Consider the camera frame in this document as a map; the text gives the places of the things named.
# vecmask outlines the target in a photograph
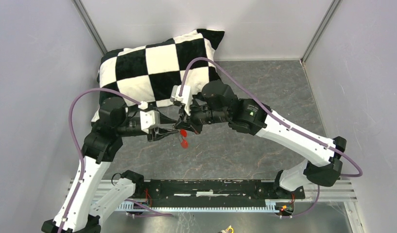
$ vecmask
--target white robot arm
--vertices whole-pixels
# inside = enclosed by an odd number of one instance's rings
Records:
[[[97,203],[92,204],[95,191],[114,160],[115,153],[122,146],[121,138],[125,136],[146,135],[152,142],[178,133],[181,129],[199,134],[205,124],[228,122],[230,128],[240,133],[273,140],[306,158],[295,167],[277,174],[274,191],[278,197],[288,195],[289,192],[311,182],[321,186],[332,186],[339,178],[342,168],[340,155],[328,148],[334,147],[344,151],[345,139],[330,139],[313,134],[284,119],[265,105],[275,117],[286,122],[290,128],[298,129],[325,142],[328,147],[324,148],[288,130],[287,126],[264,112],[254,100],[237,98],[231,87],[221,81],[212,81],[204,86],[201,96],[201,100],[207,102],[204,105],[198,105],[192,98],[190,87],[185,86],[181,96],[177,95],[179,90],[180,86],[175,86],[171,97],[174,105],[181,107],[180,118],[177,121],[160,114],[152,105],[142,104],[140,117],[128,117],[130,111],[121,98],[109,98],[104,102],[99,110],[100,119],[84,140],[82,152],[85,156],[86,170],[68,217],[63,218],[63,214],[79,182],[79,175],[83,172],[79,169],[64,205],[54,219],[43,224],[43,232],[99,233],[104,221],[125,199],[143,191],[137,187],[137,184],[143,181],[143,176],[137,176],[136,173],[128,176],[123,174],[113,189]],[[174,130],[160,129],[160,123],[173,123]]]

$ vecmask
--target black and white pillow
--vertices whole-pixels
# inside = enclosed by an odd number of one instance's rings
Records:
[[[224,31],[197,29],[166,40],[135,49],[109,51],[102,59],[97,81],[100,87],[128,95],[138,101],[153,102],[157,107],[169,106],[174,85],[180,85],[188,63],[197,57],[213,60]],[[215,66],[198,61],[191,67],[186,85],[193,95],[201,92],[205,84],[218,80]],[[100,93],[100,105],[111,93]],[[128,106],[134,105],[125,100]],[[92,121],[98,119],[96,112]]]

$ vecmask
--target gray floor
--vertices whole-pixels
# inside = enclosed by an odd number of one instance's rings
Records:
[[[283,117],[324,135],[314,99],[299,61],[219,62],[244,87]],[[227,77],[239,98],[247,98]],[[163,110],[176,117],[177,108]],[[127,169],[146,179],[273,179],[281,169],[303,157],[278,143],[241,134],[227,124],[206,125],[200,135],[190,133],[183,149],[176,136],[149,143],[146,137],[125,138],[104,179]]]

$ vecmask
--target purple cable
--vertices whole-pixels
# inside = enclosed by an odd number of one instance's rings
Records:
[[[137,215],[137,216],[134,216],[134,217],[155,217],[155,216],[174,217],[174,215],[172,215],[172,214],[163,214],[163,213],[154,211],[154,210],[148,208],[147,206],[145,206],[145,205],[143,205],[143,204],[140,204],[140,203],[138,203],[138,202],[136,202],[136,201],[134,201],[134,200],[131,200],[131,199],[125,199],[125,200],[126,200],[126,201],[130,201],[130,202],[132,202],[132,203],[138,205],[139,207],[143,208],[144,210],[148,210],[149,212],[155,214],[155,215]]]
[[[180,87],[180,93],[178,94],[179,96],[182,96],[183,93],[183,89],[184,89],[184,85],[186,83],[187,80],[187,75],[189,70],[191,69],[191,66],[197,62],[197,61],[207,61],[210,62],[211,64],[215,65],[215,67],[217,67],[222,73],[224,73],[239,89],[241,89],[242,91],[244,91],[249,97],[251,97],[269,116],[271,116],[271,118],[273,118],[274,120],[278,121],[280,124],[284,125],[287,129],[290,129],[296,133],[298,133],[299,135],[306,137],[308,139],[310,139],[313,142],[318,143],[319,145],[328,148],[332,151],[334,151],[335,153],[341,155],[342,157],[344,157],[345,159],[347,159],[357,170],[358,170],[358,174],[340,174],[340,176],[344,176],[344,177],[360,177],[363,175],[363,170],[360,168],[360,166],[354,162],[350,157],[348,157],[346,154],[344,154],[343,152],[341,152],[340,150],[334,148],[334,147],[329,147],[328,144],[304,133],[301,132],[298,129],[292,128],[290,127],[289,124],[287,124],[286,122],[284,122],[283,120],[279,119],[278,117],[276,117],[275,115],[273,115],[272,112],[270,112],[265,106],[264,104],[261,103],[261,101],[255,96],[253,95],[251,92],[249,92],[247,89],[245,89],[243,86],[241,86],[241,84],[239,84],[229,73],[227,73],[227,71],[225,71],[219,64],[215,63],[214,61],[206,58],[206,57],[197,57],[194,58],[193,60],[191,60],[191,62],[188,64],[186,71],[184,72],[184,76],[183,76],[183,80],[181,82],[181,87]]]
[[[118,91],[114,91],[114,90],[107,89],[107,88],[93,88],[93,89],[89,89],[89,90],[84,91],[83,93],[79,94],[74,99],[74,101],[71,104],[71,107],[69,108],[68,124],[69,124],[69,131],[71,133],[72,140],[74,141],[75,147],[76,147],[76,149],[78,151],[78,156],[80,158],[80,163],[81,163],[81,168],[80,168],[81,172],[80,172],[80,176],[78,178],[79,181],[81,181],[83,179],[83,177],[84,177],[84,172],[82,172],[82,171],[85,171],[85,163],[84,163],[84,156],[82,155],[81,148],[80,148],[80,145],[78,144],[78,140],[77,140],[77,137],[75,136],[75,132],[74,132],[74,127],[72,125],[72,111],[74,110],[75,104],[77,103],[77,101],[82,96],[84,96],[84,95],[86,95],[88,93],[91,93],[91,92],[95,92],[95,91],[109,92],[109,93],[115,94],[117,96],[120,96],[120,97],[122,97],[124,99],[127,99],[127,100],[129,100],[129,101],[131,101],[131,102],[133,102],[135,104],[138,104],[138,105],[141,104],[141,102],[136,101],[136,100],[132,99],[131,97],[128,97],[128,96],[126,96],[126,95],[124,95],[124,94],[122,94],[122,93],[120,93]],[[80,186],[81,186],[81,183],[78,182],[77,186],[75,187],[75,189],[74,189],[74,191],[73,191],[73,193],[71,195],[71,198],[69,199],[69,202],[68,202],[68,204],[67,204],[67,206],[65,208],[65,212],[64,212],[64,215],[62,216],[62,218],[66,218],[68,216],[68,212],[69,212],[69,210],[70,210],[70,208],[72,206],[72,202],[74,201],[75,196],[77,195]],[[61,224],[59,225],[57,233],[61,233],[62,228],[64,227],[64,223],[65,223],[64,221],[61,221]]]

